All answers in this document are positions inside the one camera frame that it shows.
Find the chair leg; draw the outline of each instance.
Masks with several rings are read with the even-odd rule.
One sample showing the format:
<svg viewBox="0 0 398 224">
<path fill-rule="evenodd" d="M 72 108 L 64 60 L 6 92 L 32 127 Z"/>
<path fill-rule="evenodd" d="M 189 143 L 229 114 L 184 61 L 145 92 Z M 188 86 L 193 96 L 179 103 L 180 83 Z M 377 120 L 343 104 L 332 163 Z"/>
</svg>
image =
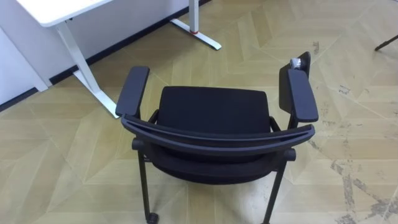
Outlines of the chair leg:
<svg viewBox="0 0 398 224">
<path fill-rule="evenodd" d="M 272 186 L 271 196 L 269 197 L 268 206 L 266 216 L 264 217 L 264 221 L 262 224 L 269 224 L 269 220 L 271 219 L 272 210 L 274 209 L 276 196 L 278 195 L 280 183 L 282 182 L 282 178 L 284 176 L 285 168 L 287 161 L 283 161 L 281 165 L 278 167 L 278 171 L 276 173 L 274 186 Z"/>
<path fill-rule="evenodd" d="M 147 224 L 157 224 L 159 221 L 159 215 L 156 213 L 151 213 L 149 208 L 149 196 L 148 196 L 148 184 L 147 184 L 147 173 L 145 169 L 145 160 L 143 153 L 140 151 L 138 151 L 138 164 L 139 164 L 139 174 L 141 177 L 142 199 L 144 200 L 145 219 L 147 220 Z"/>
<path fill-rule="evenodd" d="M 393 42 L 393 41 L 395 41 L 397 39 L 398 39 L 398 35 L 393 37 L 393 38 L 391 38 L 391 39 L 389 39 L 389 40 L 387 40 L 387 41 L 385 41 L 385 42 L 383 42 L 381 45 L 378 45 L 374 50 L 378 51 L 378 50 L 382 49 L 383 47 L 391 44 L 391 42 Z"/>
</svg>

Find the wooden floor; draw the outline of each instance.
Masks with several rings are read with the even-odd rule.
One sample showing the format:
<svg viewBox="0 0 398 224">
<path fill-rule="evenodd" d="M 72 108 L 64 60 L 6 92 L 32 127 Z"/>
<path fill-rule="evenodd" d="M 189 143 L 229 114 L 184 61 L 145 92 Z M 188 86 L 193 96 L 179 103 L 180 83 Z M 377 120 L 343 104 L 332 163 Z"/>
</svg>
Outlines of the wooden floor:
<svg viewBox="0 0 398 224">
<path fill-rule="evenodd" d="M 168 24 L 91 66 L 115 101 L 134 65 L 152 69 L 144 118 L 167 85 L 266 91 L 308 50 L 320 120 L 288 164 L 272 224 L 398 223 L 398 3 L 213 0 L 200 9 L 214 51 Z M 133 135 L 75 77 L 0 113 L 1 224 L 144 223 Z M 186 183 L 147 165 L 160 223 L 260 223 L 275 174 L 249 184 Z"/>
</svg>

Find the office chair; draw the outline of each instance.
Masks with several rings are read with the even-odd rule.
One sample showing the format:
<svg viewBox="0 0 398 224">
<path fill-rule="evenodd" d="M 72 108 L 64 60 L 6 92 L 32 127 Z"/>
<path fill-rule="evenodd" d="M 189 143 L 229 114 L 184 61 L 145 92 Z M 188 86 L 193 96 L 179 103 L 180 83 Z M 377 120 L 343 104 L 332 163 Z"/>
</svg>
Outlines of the office chair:
<svg viewBox="0 0 398 224">
<path fill-rule="evenodd" d="M 141 120 L 140 104 L 149 68 L 133 67 L 120 94 L 116 114 L 134 133 L 138 152 L 146 221 L 158 223 L 151 213 L 145 162 L 179 179 L 210 185 L 254 181 L 276 171 L 264 222 L 268 224 L 292 148 L 308 141 L 318 111 L 308 82 L 310 54 L 294 58 L 279 72 L 279 106 L 290 113 L 281 131 L 269 116 L 263 91 L 230 88 L 167 86 L 159 109 Z"/>
</svg>

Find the chair seat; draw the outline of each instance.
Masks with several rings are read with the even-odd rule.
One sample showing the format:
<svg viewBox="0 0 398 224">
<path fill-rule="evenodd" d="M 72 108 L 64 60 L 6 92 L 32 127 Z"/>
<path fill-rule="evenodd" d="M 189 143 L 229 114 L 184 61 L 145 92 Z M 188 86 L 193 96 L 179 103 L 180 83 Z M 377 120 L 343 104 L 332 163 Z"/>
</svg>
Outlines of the chair seat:
<svg viewBox="0 0 398 224">
<path fill-rule="evenodd" d="M 157 124 L 207 134 L 269 133 L 267 96 L 262 91 L 168 86 L 160 99 Z M 145 155 L 160 170 L 203 184 L 237 184 L 264 177 L 280 153 L 205 156 L 151 145 Z"/>
<path fill-rule="evenodd" d="M 209 134 L 269 133 L 267 96 L 254 90 L 168 86 L 157 124 Z"/>
<path fill-rule="evenodd" d="M 168 150 L 151 144 L 145 155 L 161 171 L 179 179 L 211 185 L 240 184 L 254 181 L 276 170 L 284 158 L 284 152 L 272 152 L 255 157 L 251 161 L 231 163 L 193 161 L 168 153 Z"/>
</svg>

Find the armrest pad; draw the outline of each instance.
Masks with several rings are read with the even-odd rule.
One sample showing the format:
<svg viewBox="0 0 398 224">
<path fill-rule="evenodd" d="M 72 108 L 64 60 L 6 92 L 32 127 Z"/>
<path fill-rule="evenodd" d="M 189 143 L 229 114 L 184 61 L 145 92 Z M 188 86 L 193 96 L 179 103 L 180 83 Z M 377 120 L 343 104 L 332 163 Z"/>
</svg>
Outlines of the armrest pad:
<svg viewBox="0 0 398 224">
<path fill-rule="evenodd" d="M 298 122 L 318 121 L 317 104 L 307 74 L 301 70 L 287 71 L 291 90 L 292 115 Z"/>
<path fill-rule="evenodd" d="M 116 114 L 128 114 L 139 118 L 139 107 L 149 75 L 148 67 L 132 67 L 116 105 Z"/>
</svg>

